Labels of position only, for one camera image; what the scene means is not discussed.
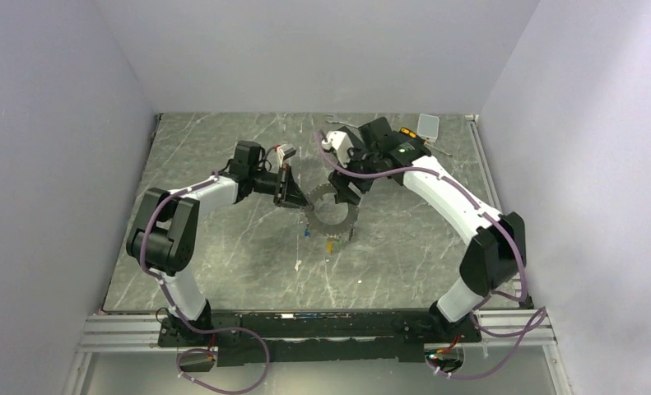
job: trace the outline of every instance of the marble surface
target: marble surface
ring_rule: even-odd
[[[394,129],[415,129],[418,114],[340,114],[354,124],[385,116]],[[133,212],[149,187],[181,188],[222,168],[238,140],[263,146],[289,142],[305,192],[327,183],[330,169],[313,131],[335,130],[325,114],[163,114],[138,187]],[[451,175],[488,199],[469,125],[462,115],[441,116],[434,151]],[[343,207],[333,207],[337,211]],[[364,195],[354,238],[332,254],[325,236],[304,236],[303,214],[277,208],[253,193],[201,220],[191,263],[214,309],[382,309],[428,307],[458,277],[465,245],[421,197],[389,179]],[[511,292],[510,284],[504,286]],[[120,249],[104,309],[155,310],[165,305],[158,285]],[[493,300],[490,307],[514,307]]]

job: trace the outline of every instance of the robotic arm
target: robotic arm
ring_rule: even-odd
[[[271,165],[270,169],[266,167],[271,150],[277,151],[278,156],[275,172],[270,171]],[[233,158],[224,170],[212,176],[212,183],[204,183],[208,185],[174,197],[162,207],[147,238],[145,260],[148,270],[162,281],[174,302],[169,309],[171,325],[182,337],[192,338],[197,334],[180,322],[176,309],[182,311],[195,328],[213,329],[211,306],[188,267],[199,221],[209,212],[240,202],[252,192],[272,195],[274,204],[279,207],[312,207],[291,173],[288,159],[294,154],[295,148],[290,144],[265,151],[256,142],[238,142]],[[136,260],[141,259],[142,240],[154,211],[175,192],[159,188],[146,191],[126,243],[127,253]]]
[[[409,129],[395,132],[386,118],[378,118],[362,125],[359,131],[361,139],[342,128],[329,132],[321,141],[323,149],[334,153],[345,166],[336,168],[328,177],[337,190],[336,202],[359,204],[360,196],[350,184],[366,193],[374,178],[388,175],[424,198],[467,245],[460,277],[430,307],[437,328],[447,332],[517,273],[517,258],[502,230],[509,233],[521,264],[525,265],[523,220],[513,212],[505,216],[473,196],[431,156],[426,141]]]

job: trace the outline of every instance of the gray wall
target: gray wall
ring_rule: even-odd
[[[0,394],[61,390],[152,124],[92,0],[0,2]]]
[[[480,111],[538,0],[98,0],[159,111]]]
[[[651,1],[543,0],[481,112],[576,393],[651,393]]]

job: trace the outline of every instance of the cable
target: cable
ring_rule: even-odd
[[[320,152],[320,155],[323,157],[323,159],[325,159],[325,161],[331,167],[333,167],[336,171],[338,171],[338,172],[340,172],[340,173],[342,173],[344,175],[347,175],[349,177],[358,178],[358,179],[379,179],[379,178],[383,178],[383,177],[390,177],[390,176],[395,175],[395,174],[405,173],[407,171],[421,171],[423,173],[431,174],[435,178],[441,179],[444,182],[446,182],[447,184],[454,187],[456,190],[458,190],[471,203],[471,205],[473,206],[474,209],[479,210],[481,208],[480,204],[474,198],[472,198],[470,193],[468,191],[466,191],[466,189],[463,188],[459,183],[457,183],[453,179],[451,179],[449,177],[446,177],[446,176],[441,176],[440,177],[440,174],[437,173],[436,171],[432,170],[432,169],[427,169],[427,168],[424,168],[424,167],[408,166],[408,167],[402,167],[402,168],[393,169],[393,170],[382,171],[382,172],[379,172],[379,173],[368,173],[368,174],[354,173],[352,171],[344,169],[337,163],[336,160],[334,160],[330,155],[328,155],[328,153],[323,148],[322,142],[326,140],[326,137],[325,137],[325,134],[323,133],[323,131],[322,130],[316,131],[314,133],[314,137],[315,137],[315,142],[318,145],[318,151]],[[491,292],[491,295],[504,296],[504,297],[506,297],[508,299],[511,299],[511,300],[514,300],[514,301],[525,301],[527,296],[528,296],[526,273],[524,271],[523,260],[522,260],[521,253],[519,252],[517,244],[514,242],[514,240],[512,239],[512,236],[509,234],[509,232],[499,222],[497,222],[494,218],[492,218],[486,212],[483,212],[482,216],[483,216],[483,218],[488,220],[500,232],[500,234],[507,241],[507,244],[509,245],[510,249],[512,250],[512,254],[514,255],[514,259],[517,262],[519,280],[521,282],[521,289],[522,289],[521,294],[519,295],[519,297],[512,296],[512,295],[506,294],[506,293],[501,292],[501,291],[494,291],[494,290]],[[479,304],[474,306],[472,311],[475,311],[475,310],[479,309],[485,303],[487,303],[487,301],[490,300],[491,295],[486,296],[485,299],[483,299]],[[489,376],[491,374],[494,374],[499,369],[501,369],[502,366],[504,366],[507,363],[509,358],[511,358],[514,355],[514,353],[518,349],[518,346],[521,343],[523,337],[529,331],[535,329],[536,327],[538,327],[543,322],[543,320],[547,316],[547,313],[546,313],[546,309],[543,308],[543,307],[541,307],[540,309],[537,309],[536,312],[533,314],[533,316],[528,320],[528,322],[524,326],[523,330],[513,332],[513,333],[493,333],[493,332],[490,332],[489,330],[487,330],[486,328],[482,327],[479,324],[479,322],[477,321],[477,318],[475,318],[474,314],[470,314],[470,316],[471,316],[471,320],[472,320],[473,324],[479,330],[481,330],[482,332],[484,332],[484,333],[486,333],[486,334],[488,334],[490,336],[494,336],[494,337],[514,337],[514,336],[518,336],[517,341],[516,341],[516,343],[514,343],[514,346],[509,351],[509,353],[504,357],[504,359],[502,361],[500,361],[500,363],[498,363],[494,368],[488,370],[487,372],[485,372],[483,374],[462,375],[462,376],[451,375],[451,373],[447,373],[448,377],[454,377],[455,379],[483,379],[483,378],[485,378],[485,377],[487,377],[487,376]],[[533,321],[536,318],[539,318],[538,321],[536,323],[533,323]]]
[[[174,302],[172,295],[170,294],[170,290],[168,290],[167,285],[163,281],[163,277],[160,274],[156,274],[151,271],[151,269],[148,268],[146,265],[146,248],[148,246],[148,238],[151,234],[151,231],[153,230],[153,226],[156,224],[156,220],[158,219],[158,216],[160,215],[160,212],[163,210],[163,207],[167,205],[172,199],[182,196],[185,193],[190,193],[194,189],[200,189],[200,188],[205,188],[208,187],[211,184],[214,184],[218,180],[218,174],[217,172],[214,172],[211,177],[208,179],[194,184],[192,186],[189,186],[187,188],[182,188],[178,191],[175,191],[168,195],[165,199],[163,199],[160,204],[158,204],[158,207],[153,211],[153,214],[151,214],[151,219],[148,221],[148,224],[146,225],[146,229],[144,230],[143,237],[142,237],[142,242],[141,242],[141,251],[139,253],[139,264],[141,265],[141,269],[143,272],[145,272],[147,275],[155,278],[158,281],[158,284],[160,285],[160,289],[163,291],[163,294],[165,295],[165,298],[168,300],[170,303],[170,309],[169,311],[174,310],[175,315],[182,321],[182,323],[189,328],[192,332],[199,333],[199,334],[215,334],[219,332],[231,332],[231,331],[239,331],[239,332],[244,332],[249,334],[250,336],[254,337],[255,339],[258,340],[260,345],[264,349],[265,357],[266,357],[266,362],[264,365],[264,369],[262,374],[260,375],[259,379],[255,381],[252,385],[250,385],[247,388],[240,389],[237,391],[230,391],[230,390],[225,390],[217,387],[213,387],[207,383],[204,383],[202,380],[197,380],[194,377],[190,376],[189,374],[186,374],[182,371],[182,367],[180,365],[180,362],[185,356],[188,356],[190,354],[195,354],[195,353],[203,353],[207,355],[213,355],[213,351],[205,350],[202,348],[193,348],[190,350],[187,350],[183,352],[182,354],[178,355],[177,360],[176,360],[176,367],[177,371],[179,372],[178,377],[182,377],[184,379],[187,379],[191,381],[192,383],[195,383],[197,385],[200,385],[206,389],[210,389],[213,392],[216,393],[223,393],[225,395],[239,395],[242,393],[249,393],[250,391],[254,390],[258,385],[260,385],[264,379],[267,377],[267,372],[269,371],[269,361],[271,359],[270,354],[269,354],[269,347],[267,347],[267,343],[262,339],[257,333],[247,329],[247,328],[241,328],[241,327],[231,327],[231,328],[220,328],[220,329],[199,329],[194,327],[191,323],[189,323],[189,320],[187,319],[187,316],[184,315],[184,313],[179,309],[177,304]]]

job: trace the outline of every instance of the round plate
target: round plate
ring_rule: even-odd
[[[315,203],[328,193],[336,192],[337,190],[331,184],[322,184],[315,187],[314,190],[310,191],[308,194],[308,199],[313,202],[314,208],[305,211],[305,217],[308,221],[309,229],[315,230],[316,232],[322,233],[323,235],[333,237],[341,235],[343,233],[348,233],[354,227],[356,218],[359,216],[359,207],[351,203],[347,203],[347,215],[345,219],[338,224],[328,224],[321,221],[315,215]]]

